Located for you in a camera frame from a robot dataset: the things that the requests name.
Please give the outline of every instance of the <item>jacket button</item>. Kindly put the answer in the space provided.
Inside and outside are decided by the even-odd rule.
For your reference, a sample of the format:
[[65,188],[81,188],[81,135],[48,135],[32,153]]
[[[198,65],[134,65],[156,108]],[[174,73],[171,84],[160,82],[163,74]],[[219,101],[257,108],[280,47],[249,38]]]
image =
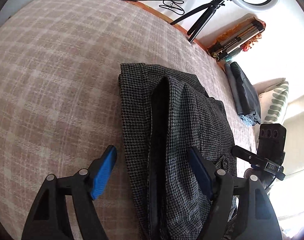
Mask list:
[[222,168],[226,171],[227,170],[227,161],[222,160]]

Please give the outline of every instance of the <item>green striped pillow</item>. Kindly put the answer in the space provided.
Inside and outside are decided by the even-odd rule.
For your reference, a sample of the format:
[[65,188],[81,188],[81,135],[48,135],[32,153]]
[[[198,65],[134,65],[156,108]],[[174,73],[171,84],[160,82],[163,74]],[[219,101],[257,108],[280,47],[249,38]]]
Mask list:
[[[276,85],[268,87],[258,96],[261,105],[262,123],[280,123],[283,124],[288,98],[288,82],[282,81]],[[254,127],[256,148],[258,148],[258,135],[260,125]]]

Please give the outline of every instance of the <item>black tripod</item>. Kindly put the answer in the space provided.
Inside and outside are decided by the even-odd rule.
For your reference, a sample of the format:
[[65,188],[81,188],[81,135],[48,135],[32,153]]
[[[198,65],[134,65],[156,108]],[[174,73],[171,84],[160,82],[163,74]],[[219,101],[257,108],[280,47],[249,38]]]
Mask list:
[[196,14],[204,9],[207,9],[187,32],[187,34],[190,36],[189,42],[192,43],[195,37],[197,36],[197,34],[199,34],[199,32],[204,27],[204,25],[206,25],[206,23],[214,15],[216,10],[221,6],[225,6],[224,0],[212,0],[212,2],[201,5],[193,9],[192,11],[186,13],[185,15],[182,15],[175,21],[171,22],[171,25],[177,24],[178,22],[190,17],[191,15]]

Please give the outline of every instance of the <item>blue clamp jaw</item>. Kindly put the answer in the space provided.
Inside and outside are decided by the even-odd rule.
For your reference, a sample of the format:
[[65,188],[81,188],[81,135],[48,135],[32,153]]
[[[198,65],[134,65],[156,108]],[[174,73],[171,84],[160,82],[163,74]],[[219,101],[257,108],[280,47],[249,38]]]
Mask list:
[[28,214],[22,240],[73,240],[66,195],[71,195],[84,240],[108,240],[95,211],[93,200],[104,191],[114,164],[116,148],[109,145],[88,169],[70,177],[50,174],[44,180]]
[[257,176],[238,178],[206,160],[197,147],[187,151],[188,163],[202,193],[212,200],[212,207],[197,240],[221,240],[228,223],[232,198],[239,195],[234,222],[234,240],[282,240],[271,202]]

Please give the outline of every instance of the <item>camera lens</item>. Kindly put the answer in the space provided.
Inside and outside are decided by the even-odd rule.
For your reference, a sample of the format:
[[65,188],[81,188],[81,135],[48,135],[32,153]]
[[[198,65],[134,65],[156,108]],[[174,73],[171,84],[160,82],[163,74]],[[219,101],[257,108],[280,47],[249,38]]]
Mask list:
[[273,131],[273,135],[272,135],[273,138],[276,138],[278,134],[279,134],[279,133],[277,132],[277,130],[274,130],[274,131]]
[[267,137],[267,138],[270,138],[270,137],[271,137],[271,134],[272,134],[271,130],[268,129],[268,130],[266,131],[266,137]]

